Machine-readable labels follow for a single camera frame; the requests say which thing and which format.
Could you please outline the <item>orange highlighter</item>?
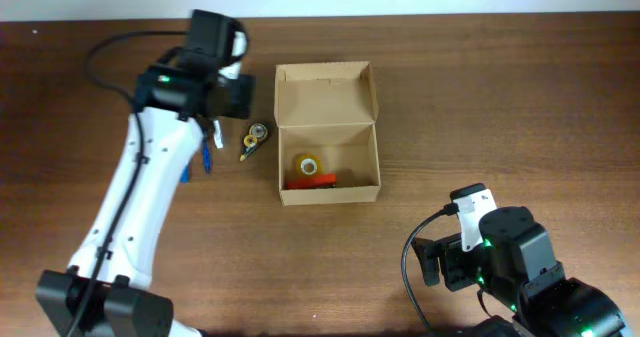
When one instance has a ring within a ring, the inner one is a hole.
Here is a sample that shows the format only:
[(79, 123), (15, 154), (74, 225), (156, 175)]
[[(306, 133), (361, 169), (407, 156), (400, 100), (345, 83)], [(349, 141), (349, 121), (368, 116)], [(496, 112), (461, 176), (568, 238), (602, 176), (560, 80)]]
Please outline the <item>orange highlighter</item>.
[(306, 189), (319, 189), (319, 188), (334, 188), (337, 184), (337, 175), (319, 174), (308, 176), (305, 178), (299, 178), (289, 181), (286, 184), (288, 190), (306, 190)]

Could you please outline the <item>yellow clear tape roll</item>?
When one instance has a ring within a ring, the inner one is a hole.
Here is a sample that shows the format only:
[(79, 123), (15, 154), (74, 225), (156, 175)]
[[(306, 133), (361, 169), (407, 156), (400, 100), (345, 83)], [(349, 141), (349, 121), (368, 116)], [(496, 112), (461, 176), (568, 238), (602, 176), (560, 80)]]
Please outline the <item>yellow clear tape roll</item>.
[(323, 165), (319, 157), (314, 154), (299, 154), (294, 160), (296, 174), (300, 178), (310, 178), (323, 174)]

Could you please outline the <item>small white eraser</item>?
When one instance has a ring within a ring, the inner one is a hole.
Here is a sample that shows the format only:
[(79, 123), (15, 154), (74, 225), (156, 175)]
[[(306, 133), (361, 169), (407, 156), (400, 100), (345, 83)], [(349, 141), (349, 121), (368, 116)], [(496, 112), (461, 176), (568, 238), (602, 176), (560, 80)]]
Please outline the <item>small white eraser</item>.
[(223, 149), (224, 139), (223, 139), (221, 124), (217, 119), (213, 120), (212, 124), (213, 124), (213, 141), (214, 141), (215, 147), (217, 149)]

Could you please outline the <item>brown cardboard box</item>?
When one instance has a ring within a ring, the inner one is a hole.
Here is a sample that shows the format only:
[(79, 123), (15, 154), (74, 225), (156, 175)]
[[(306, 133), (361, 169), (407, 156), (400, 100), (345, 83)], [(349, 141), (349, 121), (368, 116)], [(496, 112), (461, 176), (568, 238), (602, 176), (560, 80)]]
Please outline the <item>brown cardboard box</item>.
[[(282, 64), (276, 67), (278, 190), (285, 206), (374, 202), (381, 190), (376, 136), (379, 104), (368, 61)], [(320, 158), (334, 188), (288, 190), (299, 179), (297, 155)]]

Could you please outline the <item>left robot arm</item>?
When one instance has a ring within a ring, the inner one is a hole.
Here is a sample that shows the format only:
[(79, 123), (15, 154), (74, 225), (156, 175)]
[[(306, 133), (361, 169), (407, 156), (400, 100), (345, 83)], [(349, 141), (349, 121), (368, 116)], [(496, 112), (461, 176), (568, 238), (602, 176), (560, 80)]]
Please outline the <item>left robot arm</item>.
[(176, 189), (218, 117), (248, 119), (255, 78), (241, 73), (250, 37), (237, 19), (194, 10), (185, 42), (154, 61), (128, 91), (93, 69), (109, 37), (86, 55), (97, 86), (129, 104), (124, 149), (96, 219), (65, 271), (42, 272), (36, 300), (60, 336), (193, 336), (174, 304), (150, 292), (158, 239)]

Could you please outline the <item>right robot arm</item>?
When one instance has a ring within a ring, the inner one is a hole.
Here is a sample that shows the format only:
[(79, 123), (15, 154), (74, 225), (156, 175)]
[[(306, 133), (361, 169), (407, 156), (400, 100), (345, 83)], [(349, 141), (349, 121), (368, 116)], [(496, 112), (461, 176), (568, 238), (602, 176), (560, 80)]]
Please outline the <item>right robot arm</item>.
[(426, 285), (452, 291), (478, 286), (512, 312), (490, 315), (460, 330), (462, 336), (625, 337), (633, 331), (619, 307), (601, 290), (567, 278), (546, 229), (525, 207), (503, 207), (479, 221), (480, 243), (462, 251), (454, 234), (438, 241), (412, 232), (405, 251), (415, 252)]

